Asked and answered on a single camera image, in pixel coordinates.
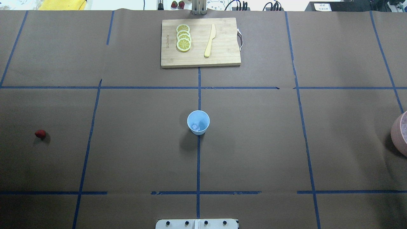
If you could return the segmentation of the clear ice cube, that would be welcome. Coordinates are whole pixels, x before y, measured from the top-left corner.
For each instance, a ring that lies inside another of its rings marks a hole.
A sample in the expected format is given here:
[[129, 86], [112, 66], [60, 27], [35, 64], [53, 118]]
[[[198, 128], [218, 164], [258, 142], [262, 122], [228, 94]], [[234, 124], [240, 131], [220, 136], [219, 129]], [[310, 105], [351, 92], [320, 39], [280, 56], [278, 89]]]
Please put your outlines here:
[[191, 129], [193, 131], [199, 132], [200, 131], [200, 126], [197, 123], [192, 124]]

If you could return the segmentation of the light blue plastic cup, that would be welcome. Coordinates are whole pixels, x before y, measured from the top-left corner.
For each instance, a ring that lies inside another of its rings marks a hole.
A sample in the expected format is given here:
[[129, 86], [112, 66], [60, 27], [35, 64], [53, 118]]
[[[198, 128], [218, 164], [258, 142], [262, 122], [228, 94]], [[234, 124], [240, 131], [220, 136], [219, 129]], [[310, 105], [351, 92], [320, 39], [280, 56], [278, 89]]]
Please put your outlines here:
[[[197, 123], [200, 126], [200, 131], [196, 132], [191, 129], [192, 124]], [[189, 129], [197, 136], [203, 135], [210, 125], [209, 115], [202, 110], [195, 110], [187, 117], [187, 125]]]

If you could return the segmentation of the pink bowl of ice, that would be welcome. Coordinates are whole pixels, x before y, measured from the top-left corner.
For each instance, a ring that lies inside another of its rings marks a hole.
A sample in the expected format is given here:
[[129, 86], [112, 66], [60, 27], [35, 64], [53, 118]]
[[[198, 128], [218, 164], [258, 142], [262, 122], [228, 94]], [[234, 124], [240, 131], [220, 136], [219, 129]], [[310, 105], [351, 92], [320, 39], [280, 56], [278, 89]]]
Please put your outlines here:
[[406, 111], [398, 116], [394, 121], [390, 132], [393, 145], [405, 157], [407, 156], [406, 117]]

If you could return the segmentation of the wooden cutting board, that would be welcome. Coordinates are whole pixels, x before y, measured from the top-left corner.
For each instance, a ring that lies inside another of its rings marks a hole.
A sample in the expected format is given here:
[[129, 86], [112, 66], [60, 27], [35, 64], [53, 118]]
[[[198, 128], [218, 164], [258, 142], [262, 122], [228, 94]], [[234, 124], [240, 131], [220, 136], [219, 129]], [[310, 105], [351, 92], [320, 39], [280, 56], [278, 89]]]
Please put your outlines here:
[[[179, 24], [187, 24], [191, 30], [192, 46], [187, 52], [180, 52], [176, 46], [176, 28]], [[216, 37], [212, 42], [210, 57], [205, 58], [204, 51], [212, 24], [216, 26]], [[241, 57], [237, 37], [237, 20], [234, 17], [164, 19], [162, 21], [161, 67], [239, 66]]]

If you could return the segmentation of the lemon slices row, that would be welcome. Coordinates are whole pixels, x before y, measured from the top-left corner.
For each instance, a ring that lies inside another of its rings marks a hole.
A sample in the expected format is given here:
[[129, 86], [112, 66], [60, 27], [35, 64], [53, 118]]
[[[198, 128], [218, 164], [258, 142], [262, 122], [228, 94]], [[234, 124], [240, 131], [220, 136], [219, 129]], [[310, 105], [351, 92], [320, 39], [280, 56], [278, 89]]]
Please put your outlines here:
[[190, 27], [187, 24], [179, 24], [176, 28], [177, 42], [176, 46], [178, 51], [187, 52], [192, 46], [192, 37], [190, 33]]

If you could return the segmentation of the yellow plastic knife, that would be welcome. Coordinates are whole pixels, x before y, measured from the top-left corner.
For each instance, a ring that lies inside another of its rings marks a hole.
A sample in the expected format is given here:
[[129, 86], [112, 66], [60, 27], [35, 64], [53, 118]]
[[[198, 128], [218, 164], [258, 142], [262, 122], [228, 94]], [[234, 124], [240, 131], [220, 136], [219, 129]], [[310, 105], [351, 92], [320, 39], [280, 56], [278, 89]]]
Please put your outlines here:
[[210, 36], [208, 38], [208, 43], [207, 43], [207, 46], [206, 46], [205, 51], [204, 51], [204, 57], [205, 58], [209, 58], [210, 55], [211, 55], [212, 42], [215, 39], [215, 37], [216, 37], [216, 26], [215, 26], [215, 24], [212, 24], [211, 25]]

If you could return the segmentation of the black red connector box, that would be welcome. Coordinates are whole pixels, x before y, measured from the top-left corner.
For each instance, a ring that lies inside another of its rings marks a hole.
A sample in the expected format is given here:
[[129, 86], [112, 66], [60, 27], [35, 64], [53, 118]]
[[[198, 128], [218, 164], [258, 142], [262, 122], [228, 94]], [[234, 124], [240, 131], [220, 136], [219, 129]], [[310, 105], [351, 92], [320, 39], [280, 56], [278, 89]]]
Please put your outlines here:
[[282, 4], [278, 0], [272, 0], [264, 5], [262, 11], [284, 11]]
[[230, 0], [226, 5], [225, 11], [250, 11], [246, 0]]

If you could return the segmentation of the strawberry on side tray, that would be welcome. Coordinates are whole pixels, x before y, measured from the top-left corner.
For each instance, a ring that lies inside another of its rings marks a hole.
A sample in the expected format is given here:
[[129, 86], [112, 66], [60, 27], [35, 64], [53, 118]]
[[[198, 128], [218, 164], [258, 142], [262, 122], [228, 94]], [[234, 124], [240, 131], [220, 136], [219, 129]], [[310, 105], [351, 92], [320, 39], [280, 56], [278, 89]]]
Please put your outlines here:
[[184, 9], [185, 2], [182, 0], [180, 0], [180, 1], [173, 0], [170, 7], [171, 7], [171, 9]]

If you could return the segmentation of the red strawberry on table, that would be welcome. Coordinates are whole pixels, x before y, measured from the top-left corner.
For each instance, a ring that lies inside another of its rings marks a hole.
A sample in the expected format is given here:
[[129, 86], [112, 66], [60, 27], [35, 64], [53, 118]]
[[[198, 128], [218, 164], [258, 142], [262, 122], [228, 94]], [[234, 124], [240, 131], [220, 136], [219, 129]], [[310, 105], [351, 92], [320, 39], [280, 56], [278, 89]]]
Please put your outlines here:
[[37, 138], [40, 138], [40, 139], [46, 138], [46, 131], [43, 130], [43, 129], [37, 130], [34, 134], [35, 134], [35, 136], [36, 136]]

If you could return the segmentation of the yellow cloth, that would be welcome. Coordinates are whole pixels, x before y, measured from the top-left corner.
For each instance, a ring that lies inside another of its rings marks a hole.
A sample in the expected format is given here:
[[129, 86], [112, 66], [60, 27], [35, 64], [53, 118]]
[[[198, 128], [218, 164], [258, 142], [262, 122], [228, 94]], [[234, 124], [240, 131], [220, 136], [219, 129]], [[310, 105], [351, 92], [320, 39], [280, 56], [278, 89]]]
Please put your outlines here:
[[44, 0], [39, 10], [84, 10], [87, 0]]

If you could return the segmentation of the aluminium frame post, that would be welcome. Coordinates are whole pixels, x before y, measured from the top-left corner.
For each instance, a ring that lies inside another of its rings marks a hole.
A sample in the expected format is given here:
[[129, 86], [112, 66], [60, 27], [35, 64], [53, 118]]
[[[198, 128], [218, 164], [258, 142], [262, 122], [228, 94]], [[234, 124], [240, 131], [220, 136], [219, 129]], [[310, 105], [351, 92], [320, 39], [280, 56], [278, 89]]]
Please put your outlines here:
[[191, 13], [193, 15], [205, 15], [207, 13], [207, 1], [206, 0], [192, 0], [191, 1]]

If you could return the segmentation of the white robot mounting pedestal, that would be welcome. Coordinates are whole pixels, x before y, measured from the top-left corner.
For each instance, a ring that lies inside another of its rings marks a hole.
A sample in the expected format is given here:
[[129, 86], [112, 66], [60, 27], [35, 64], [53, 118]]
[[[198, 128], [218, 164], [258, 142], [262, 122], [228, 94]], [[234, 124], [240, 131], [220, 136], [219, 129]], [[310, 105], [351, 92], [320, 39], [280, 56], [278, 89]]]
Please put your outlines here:
[[156, 229], [239, 229], [237, 219], [161, 219]]

